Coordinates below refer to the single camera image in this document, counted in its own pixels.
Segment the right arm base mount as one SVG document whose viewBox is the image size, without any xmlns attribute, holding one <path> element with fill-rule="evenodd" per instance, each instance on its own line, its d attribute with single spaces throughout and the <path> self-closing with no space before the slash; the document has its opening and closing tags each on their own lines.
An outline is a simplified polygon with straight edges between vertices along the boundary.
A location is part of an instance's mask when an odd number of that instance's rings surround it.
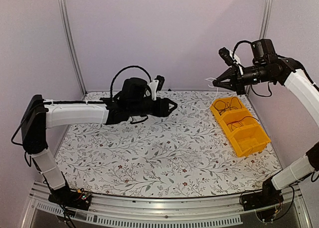
<svg viewBox="0 0 319 228">
<path fill-rule="evenodd" d="M 281 191 L 263 189 L 260 191 L 244 191 L 239 203 L 244 211 L 256 211 L 257 218 L 263 223 L 273 222 L 283 208 Z"/>
</svg>

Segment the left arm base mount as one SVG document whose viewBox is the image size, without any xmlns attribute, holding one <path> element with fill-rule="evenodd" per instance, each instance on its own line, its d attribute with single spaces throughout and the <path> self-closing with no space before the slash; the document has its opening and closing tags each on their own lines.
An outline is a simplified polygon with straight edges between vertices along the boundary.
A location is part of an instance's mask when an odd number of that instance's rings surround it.
<svg viewBox="0 0 319 228">
<path fill-rule="evenodd" d="M 91 205 L 92 193 L 90 191 L 71 190 L 63 187 L 50 192 L 48 200 L 64 207 L 88 211 Z"/>
</svg>

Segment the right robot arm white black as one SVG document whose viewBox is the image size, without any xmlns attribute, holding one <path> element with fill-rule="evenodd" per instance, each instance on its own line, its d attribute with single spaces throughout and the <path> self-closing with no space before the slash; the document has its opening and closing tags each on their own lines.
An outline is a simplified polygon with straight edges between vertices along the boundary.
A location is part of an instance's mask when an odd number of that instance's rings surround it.
<svg viewBox="0 0 319 228">
<path fill-rule="evenodd" d="M 301 102 L 313 120 L 318 123 L 319 88 L 302 63 L 278 55 L 270 39 L 256 40 L 249 42 L 249 45 L 253 53 L 253 65 L 250 67 L 243 67 L 235 59 L 234 51 L 225 47 L 219 49 L 219 56 L 229 68 L 213 80 L 213 86 L 242 95 L 246 86 L 263 82 L 279 83 Z M 258 194 L 258 202 L 262 206 L 268 206 L 277 198 L 277 191 L 318 170 L 319 145 L 315 144 L 304 156 L 263 183 L 263 191 Z"/>
</svg>

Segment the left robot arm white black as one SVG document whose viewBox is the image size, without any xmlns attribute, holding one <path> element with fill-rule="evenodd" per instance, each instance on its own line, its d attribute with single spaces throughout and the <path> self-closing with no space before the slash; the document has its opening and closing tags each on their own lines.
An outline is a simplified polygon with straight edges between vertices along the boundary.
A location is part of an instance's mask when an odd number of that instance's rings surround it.
<svg viewBox="0 0 319 228">
<path fill-rule="evenodd" d="M 24 112 L 17 131 L 21 133 L 20 146 L 38 167 L 54 195 L 63 205 L 74 201 L 74 194 L 57 167 L 52 153 L 48 150 L 46 130 L 56 126 L 96 123 L 115 125 L 130 117 L 168 117 L 177 103 L 168 98 L 160 98 L 163 78 L 147 82 L 141 78 L 129 78 L 115 96 L 98 101 L 53 101 L 44 100 L 42 95 L 32 97 Z"/>
</svg>

